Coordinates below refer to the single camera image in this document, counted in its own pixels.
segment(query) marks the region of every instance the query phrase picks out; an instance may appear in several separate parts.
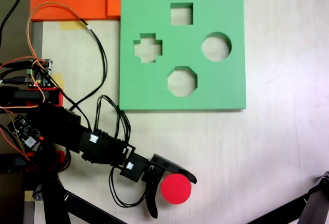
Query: octagonal hole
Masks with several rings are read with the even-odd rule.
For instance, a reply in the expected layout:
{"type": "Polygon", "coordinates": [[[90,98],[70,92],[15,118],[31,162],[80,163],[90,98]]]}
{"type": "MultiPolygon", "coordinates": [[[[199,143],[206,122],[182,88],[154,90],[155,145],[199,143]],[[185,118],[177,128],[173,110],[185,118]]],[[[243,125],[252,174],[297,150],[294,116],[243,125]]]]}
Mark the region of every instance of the octagonal hole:
{"type": "Polygon", "coordinates": [[[188,97],[197,88],[197,74],[188,66],[176,66],[168,74],[168,89],[176,97],[188,97]]]}
{"type": "Polygon", "coordinates": [[[221,32],[213,32],[206,36],[201,46],[204,56],[211,61],[226,59],[232,50],[230,38],[221,32]]]}

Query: circular hole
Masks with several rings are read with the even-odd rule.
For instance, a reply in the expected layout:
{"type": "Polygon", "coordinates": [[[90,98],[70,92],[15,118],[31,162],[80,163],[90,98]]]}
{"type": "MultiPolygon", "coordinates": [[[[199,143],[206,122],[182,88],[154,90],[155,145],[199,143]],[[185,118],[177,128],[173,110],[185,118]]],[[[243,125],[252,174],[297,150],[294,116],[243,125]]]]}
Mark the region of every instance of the circular hole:
{"type": "Polygon", "coordinates": [[[221,32],[213,32],[206,36],[201,46],[204,56],[211,61],[222,61],[232,51],[230,38],[221,32]]]}

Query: orange wire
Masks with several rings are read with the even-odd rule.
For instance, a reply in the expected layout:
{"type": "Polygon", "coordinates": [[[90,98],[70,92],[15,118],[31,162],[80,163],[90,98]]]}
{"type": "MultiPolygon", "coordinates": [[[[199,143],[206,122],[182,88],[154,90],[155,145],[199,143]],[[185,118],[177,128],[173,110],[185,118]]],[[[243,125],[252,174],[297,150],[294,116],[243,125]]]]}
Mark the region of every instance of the orange wire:
{"type": "Polygon", "coordinates": [[[81,18],[76,12],[74,12],[74,10],[72,8],[70,8],[69,6],[65,5],[65,4],[62,4],[62,3],[58,3],[58,2],[45,2],[45,3],[42,3],[40,5],[38,5],[37,7],[34,8],[34,10],[31,12],[28,20],[27,20],[27,25],[26,25],[26,36],[27,36],[27,43],[29,45],[29,48],[31,50],[31,53],[33,56],[36,57],[36,53],[35,53],[35,50],[33,49],[33,46],[32,46],[32,43],[31,43],[31,38],[30,38],[30,23],[31,23],[31,19],[33,17],[33,15],[35,14],[36,11],[38,11],[40,8],[42,7],[47,7],[47,6],[60,6],[62,8],[65,8],[67,10],[70,10],[75,16],[77,16],[77,18],[81,18]]]}
{"type": "Polygon", "coordinates": [[[24,156],[25,158],[26,158],[26,160],[30,160],[27,156],[25,156],[24,154],[23,154],[23,152],[21,152],[16,146],[14,146],[9,140],[8,140],[8,138],[6,137],[6,135],[4,134],[4,132],[2,131],[2,129],[0,128],[0,132],[2,133],[2,135],[4,136],[4,138],[6,139],[6,141],[15,149],[15,150],[17,150],[19,153],[21,153],[21,155],[22,156],[24,156]]]}
{"type": "MultiPolygon", "coordinates": [[[[0,66],[0,68],[3,67],[3,66],[5,66],[5,65],[7,65],[8,63],[11,63],[11,62],[13,62],[13,61],[19,61],[19,60],[22,60],[22,59],[35,59],[35,61],[32,63],[32,65],[34,65],[36,62],[38,62],[39,66],[40,66],[42,69],[45,70],[45,68],[39,63],[39,61],[43,61],[43,62],[46,62],[46,61],[45,61],[45,60],[42,60],[42,59],[40,59],[40,58],[38,58],[38,57],[34,57],[34,56],[25,56],[25,57],[19,57],[19,58],[12,59],[12,60],[7,61],[6,63],[2,64],[2,65],[0,66]]],[[[44,103],[44,102],[46,101],[46,96],[45,96],[45,94],[43,93],[43,91],[41,90],[41,88],[39,87],[39,85],[36,83],[36,81],[35,81],[35,79],[34,79],[34,77],[33,77],[33,74],[31,74],[31,77],[32,77],[33,82],[34,82],[35,85],[37,86],[37,88],[40,90],[40,92],[41,92],[41,94],[42,94],[42,97],[43,97],[43,101],[42,101],[42,103],[44,103]]],[[[35,107],[38,107],[38,105],[36,105],[36,106],[25,106],[25,107],[24,107],[24,106],[0,107],[0,109],[10,109],[10,108],[35,108],[35,107]]]]}
{"type": "Polygon", "coordinates": [[[32,79],[33,79],[33,82],[34,82],[35,85],[37,86],[37,88],[40,90],[40,92],[41,92],[41,94],[42,94],[42,97],[43,97],[43,101],[42,101],[42,103],[44,103],[44,102],[46,101],[45,94],[44,94],[43,91],[41,90],[40,86],[36,83],[36,81],[35,81],[35,79],[34,79],[34,77],[33,77],[33,72],[31,73],[31,77],[32,77],[32,79]]]}
{"type": "Polygon", "coordinates": [[[14,114],[14,113],[13,113],[12,111],[10,111],[10,110],[7,110],[7,112],[11,113],[12,115],[17,116],[17,114],[14,114]]]}

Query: square hole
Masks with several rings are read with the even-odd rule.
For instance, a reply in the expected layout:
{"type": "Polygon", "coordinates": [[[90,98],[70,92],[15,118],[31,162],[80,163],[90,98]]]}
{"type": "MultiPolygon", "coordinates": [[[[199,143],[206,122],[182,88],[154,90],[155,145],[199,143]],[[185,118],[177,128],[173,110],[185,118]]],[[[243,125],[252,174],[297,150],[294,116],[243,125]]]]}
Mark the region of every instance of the square hole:
{"type": "Polygon", "coordinates": [[[170,4],[171,25],[193,25],[193,3],[170,4]]]}

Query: black bracket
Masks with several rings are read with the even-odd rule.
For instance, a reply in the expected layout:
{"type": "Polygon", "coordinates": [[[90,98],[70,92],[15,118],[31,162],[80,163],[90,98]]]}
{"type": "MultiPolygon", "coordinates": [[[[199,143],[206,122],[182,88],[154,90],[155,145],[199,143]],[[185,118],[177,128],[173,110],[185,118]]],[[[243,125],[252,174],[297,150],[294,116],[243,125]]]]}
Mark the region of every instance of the black bracket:
{"type": "Polygon", "coordinates": [[[149,213],[153,218],[158,218],[155,195],[165,171],[169,171],[173,174],[183,174],[193,184],[196,184],[196,177],[189,171],[159,155],[154,154],[151,162],[145,168],[145,173],[142,177],[142,181],[146,182],[146,189],[149,191],[145,199],[149,213]]]}

